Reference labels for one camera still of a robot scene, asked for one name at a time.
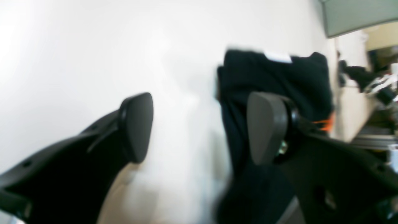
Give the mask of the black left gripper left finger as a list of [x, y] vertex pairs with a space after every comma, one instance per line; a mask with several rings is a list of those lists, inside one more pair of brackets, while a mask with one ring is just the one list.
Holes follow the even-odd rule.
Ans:
[[119, 172], [147, 155], [154, 117], [144, 92], [1, 174], [1, 212], [26, 224], [95, 224]]

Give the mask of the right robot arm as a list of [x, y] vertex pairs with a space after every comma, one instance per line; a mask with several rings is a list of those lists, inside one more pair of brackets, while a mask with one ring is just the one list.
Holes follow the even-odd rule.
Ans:
[[375, 97], [385, 106], [397, 104], [397, 77], [377, 75], [361, 66], [348, 66], [346, 60], [338, 62], [338, 69], [344, 84], [353, 84], [368, 97]]

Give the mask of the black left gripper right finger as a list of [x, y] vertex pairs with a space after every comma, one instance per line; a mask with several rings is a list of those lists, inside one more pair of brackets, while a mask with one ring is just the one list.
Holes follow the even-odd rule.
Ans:
[[397, 173], [321, 133], [289, 98], [252, 92], [247, 127], [253, 162], [283, 172], [307, 224], [397, 223]]

